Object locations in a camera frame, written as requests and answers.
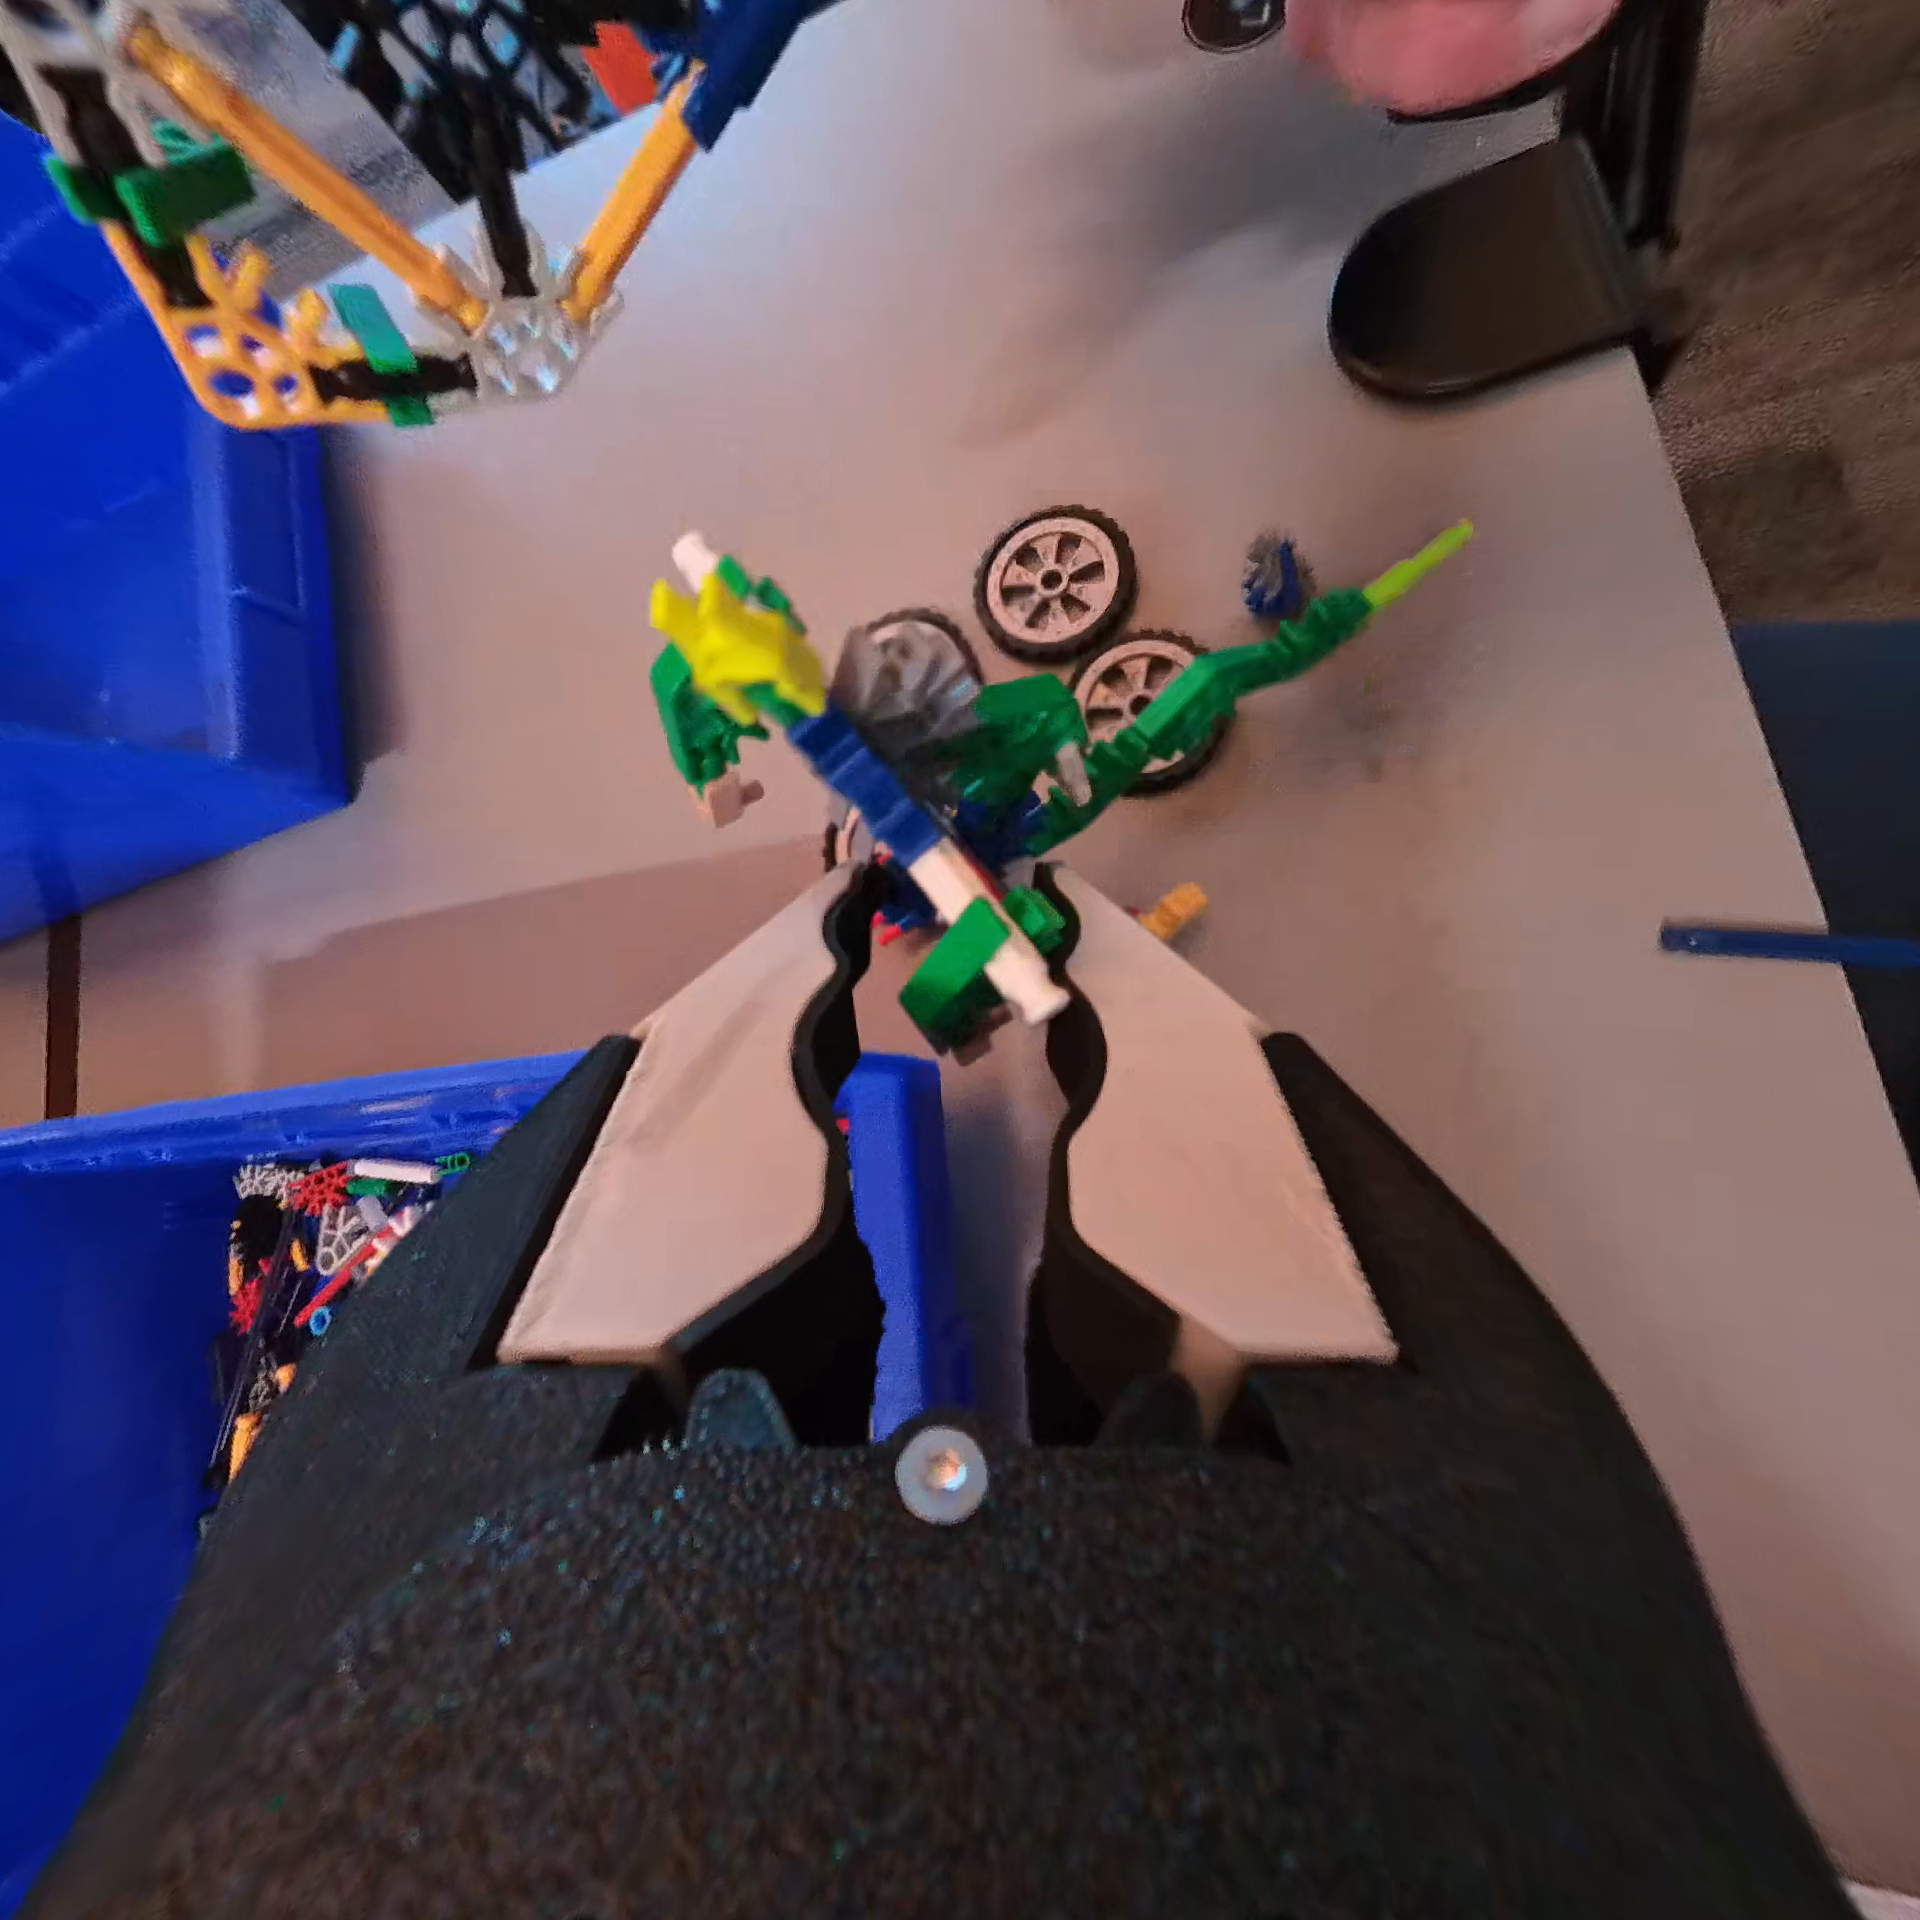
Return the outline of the person's clothed body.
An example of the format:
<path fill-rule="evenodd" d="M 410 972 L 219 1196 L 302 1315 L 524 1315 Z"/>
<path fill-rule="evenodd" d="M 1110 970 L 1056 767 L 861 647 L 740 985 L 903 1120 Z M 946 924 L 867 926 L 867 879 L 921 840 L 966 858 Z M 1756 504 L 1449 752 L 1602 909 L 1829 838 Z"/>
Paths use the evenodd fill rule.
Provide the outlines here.
<path fill-rule="evenodd" d="M 1919 937 L 1919 627 L 1732 631 L 1830 932 Z"/>

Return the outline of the blue toy rod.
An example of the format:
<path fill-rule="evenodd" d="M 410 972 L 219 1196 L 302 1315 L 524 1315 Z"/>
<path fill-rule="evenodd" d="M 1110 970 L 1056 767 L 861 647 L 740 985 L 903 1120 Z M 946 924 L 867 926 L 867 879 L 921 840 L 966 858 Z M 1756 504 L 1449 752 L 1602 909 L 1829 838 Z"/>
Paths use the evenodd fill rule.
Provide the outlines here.
<path fill-rule="evenodd" d="M 1696 958 L 1832 966 L 1849 972 L 1919 972 L 1919 938 L 1899 935 L 1666 923 L 1658 931 L 1658 948 Z"/>

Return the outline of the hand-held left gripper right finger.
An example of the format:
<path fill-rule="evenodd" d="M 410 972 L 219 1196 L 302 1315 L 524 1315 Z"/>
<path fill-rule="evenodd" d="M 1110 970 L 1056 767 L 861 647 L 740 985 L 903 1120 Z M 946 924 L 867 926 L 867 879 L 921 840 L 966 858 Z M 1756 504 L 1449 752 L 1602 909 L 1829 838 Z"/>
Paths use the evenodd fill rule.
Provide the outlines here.
<path fill-rule="evenodd" d="M 1100 1428 L 1181 1380 L 1217 1428 L 1269 1369 L 1401 1352 L 1275 1066 L 1270 1031 L 1083 877 L 1047 1062 L 1055 1136 L 1028 1289 L 1028 1419 Z"/>

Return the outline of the black stand base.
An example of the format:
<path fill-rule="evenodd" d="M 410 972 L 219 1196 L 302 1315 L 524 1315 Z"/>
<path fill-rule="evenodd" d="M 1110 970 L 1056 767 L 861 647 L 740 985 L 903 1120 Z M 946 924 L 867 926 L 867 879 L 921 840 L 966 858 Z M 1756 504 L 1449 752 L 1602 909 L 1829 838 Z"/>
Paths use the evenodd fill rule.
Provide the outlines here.
<path fill-rule="evenodd" d="M 1669 341 L 1586 143 L 1561 137 L 1385 210 L 1345 254 L 1326 312 L 1357 391 L 1442 407 Z"/>

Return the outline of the green leafy toy piece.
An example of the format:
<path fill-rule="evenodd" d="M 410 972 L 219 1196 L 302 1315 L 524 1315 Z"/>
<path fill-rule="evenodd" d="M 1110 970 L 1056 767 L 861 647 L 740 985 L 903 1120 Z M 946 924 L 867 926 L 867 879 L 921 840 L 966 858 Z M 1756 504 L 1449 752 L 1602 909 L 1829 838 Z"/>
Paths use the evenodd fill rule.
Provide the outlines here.
<path fill-rule="evenodd" d="M 1124 726 L 1110 740 L 1092 743 L 1088 725 L 1083 720 L 1086 794 L 1077 799 L 1065 787 L 1050 791 L 1039 804 L 1026 849 L 1052 853 L 1067 847 L 1113 804 L 1132 797 L 1143 769 L 1152 758 L 1176 756 L 1198 746 L 1217 722 L 1229 719 L 1234 725 L 1239 709 L 1248 699 L 1308 677 L 1475 539 L 1477 525 L 1469 519 L 1459 521 L 1373 582 L 1314 596 L 1295 618 L 1278 622 L 1265 639 L 1209 651 L 1155 699 L 1138 722 Z"/>

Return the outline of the pile of colourful toy pieces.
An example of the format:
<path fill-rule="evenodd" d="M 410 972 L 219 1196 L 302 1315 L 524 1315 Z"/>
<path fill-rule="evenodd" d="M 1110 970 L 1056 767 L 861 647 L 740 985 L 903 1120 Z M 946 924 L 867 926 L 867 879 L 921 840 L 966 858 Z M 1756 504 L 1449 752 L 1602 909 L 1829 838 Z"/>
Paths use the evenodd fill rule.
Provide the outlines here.
<path fill-rule="evenodd" d="M 207 1354 L 216 1424 L 203 1484 L 213 1499 L 245 1468 L 310 1350 L 479 1159 L 255 1159 L 237 1169 L 227 1323 Z"/>

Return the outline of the blue plastic bin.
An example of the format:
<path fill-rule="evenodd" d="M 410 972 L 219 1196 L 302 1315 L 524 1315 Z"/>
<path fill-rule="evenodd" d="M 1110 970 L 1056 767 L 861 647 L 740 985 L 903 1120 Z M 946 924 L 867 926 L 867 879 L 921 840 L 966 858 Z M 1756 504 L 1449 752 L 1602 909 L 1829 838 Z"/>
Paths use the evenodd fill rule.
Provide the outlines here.
<path fill-rule="evenodd" d="M 129 1735 L 216 1510 L 229 1398 L 233 1185 L 251 1163 L 484 1159 L 576 1052 L 392 1070 L 4 1130 L 2 1177 L 2 1867 L 16 1917 Z M 834 1112 L 851 1136 L 829 1256 L 851 1333 L 831 1356 L 827 1295 L 757 1331 L 718 1370 L 755 1370 L 798 1441 L 865 1444 L 930 1401 L 974 1402 L 953 1280 L 940 1070 L 868 1052 Z"/>
<path fill-rule="evenodd" d="M 2 133 L 2 938 L 353 799 L 325 444 L 189 394 Z"/>

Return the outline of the yellow orange rod assembly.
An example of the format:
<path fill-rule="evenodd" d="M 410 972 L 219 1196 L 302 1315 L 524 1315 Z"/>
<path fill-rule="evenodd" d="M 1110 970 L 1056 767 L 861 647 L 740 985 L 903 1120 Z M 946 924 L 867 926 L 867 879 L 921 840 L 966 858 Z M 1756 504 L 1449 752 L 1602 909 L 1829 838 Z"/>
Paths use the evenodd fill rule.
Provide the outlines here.
<path fill-rule="evenodd" d="M 4 114 L 239 431 L 563 393 L 814 2 L 6 2 Z"/>

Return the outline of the red rod toy assembly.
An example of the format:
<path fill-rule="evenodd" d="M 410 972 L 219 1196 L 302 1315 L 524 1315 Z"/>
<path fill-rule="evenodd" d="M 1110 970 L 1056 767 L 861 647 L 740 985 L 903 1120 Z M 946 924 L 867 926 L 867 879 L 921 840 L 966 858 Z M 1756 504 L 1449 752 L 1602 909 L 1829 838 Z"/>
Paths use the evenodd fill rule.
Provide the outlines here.
<path fill-rule="evenodd" d="M 834 709 L 831 669 L 805 618 L 700 532 L 672 546 L 678 584 L 656 582 L 649 618 L 663 648 L 649 673 L 667 751 L 707 818 L 755 804 L 743 745 L 783 740 L 865 837 L 881 883 L 877 920 L 935 943 L 901 990 L 921 1037 L 963 1055 L 1011 1018 L 1039 1029 L 1068 1007 L 1052 972 L 1058 911 L 1014 870 L 1041 804 L 1086 797 L 1084 714 L 1067 684 L 1032 674 L 983 684 L 972 733 L 916 756 L 878 755 Z"/>

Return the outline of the person's right hand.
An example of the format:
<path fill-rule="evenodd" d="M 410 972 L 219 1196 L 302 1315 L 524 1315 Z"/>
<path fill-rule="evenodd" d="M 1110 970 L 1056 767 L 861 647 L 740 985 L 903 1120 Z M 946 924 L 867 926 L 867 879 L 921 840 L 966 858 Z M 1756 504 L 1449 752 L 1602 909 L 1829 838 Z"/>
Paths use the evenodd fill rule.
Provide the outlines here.
<path fill-rule="evenodd" d="M 1542 83 L 1619 13 L 1621 2 L 1286 2 L 1284 36 L 1358 105 L 1428 118 Z"/>

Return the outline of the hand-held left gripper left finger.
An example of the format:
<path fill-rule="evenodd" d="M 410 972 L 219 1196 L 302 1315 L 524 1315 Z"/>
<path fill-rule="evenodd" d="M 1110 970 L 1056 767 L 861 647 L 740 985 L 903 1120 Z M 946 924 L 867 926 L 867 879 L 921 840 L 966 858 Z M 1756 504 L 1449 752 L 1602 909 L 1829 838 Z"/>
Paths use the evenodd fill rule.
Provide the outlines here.
<path fill-rule="evenodd" d="M 829 873 L 654 1009 L 505 1325 L 503 1363 L 760 1374 L 868 1412 L 873 1258 L 836 1099 L 873 875 Z"/>

